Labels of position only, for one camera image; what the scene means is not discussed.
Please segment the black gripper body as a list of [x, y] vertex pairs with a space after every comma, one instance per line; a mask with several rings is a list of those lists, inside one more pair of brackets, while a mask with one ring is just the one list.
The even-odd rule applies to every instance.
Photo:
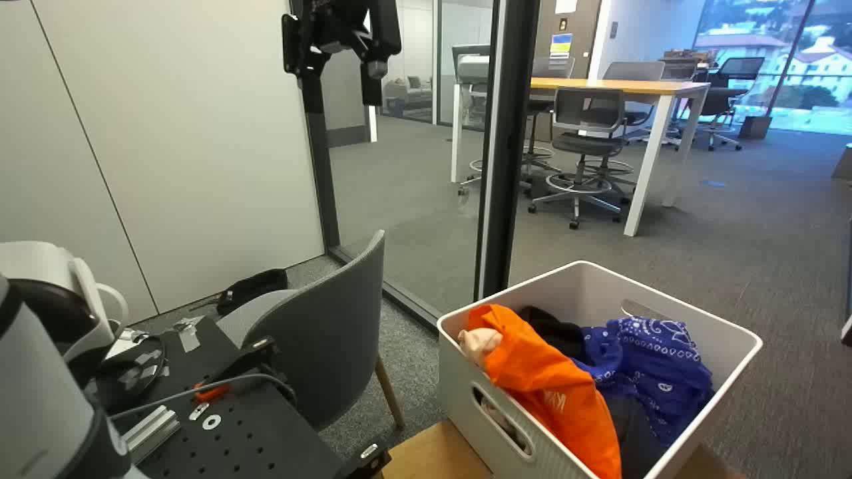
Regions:
[[290, 0], [281, 67], [304, 76], [337, 49], [351, 49], [369, 76], [382, 76], [402, 49], [397, 0]]

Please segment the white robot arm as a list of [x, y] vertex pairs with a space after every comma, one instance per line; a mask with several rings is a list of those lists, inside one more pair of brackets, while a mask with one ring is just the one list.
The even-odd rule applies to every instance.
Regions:
[[[73, 116], [56, 45], [35, 0], [3, 0], [3, 229], [77, 240], [96, 258], [136, 253], [124, 237], [101, 162]], [[67, 359], [15, 289], [3, 293], [3, 475], [108, 479], [133, 470], [107, 413], [71, 378]], [[248, 378], [257, 405], [250, 433], [260, 446], [230, 467], [250, 479], [344, 479], [345, 466], [274, 387]]]

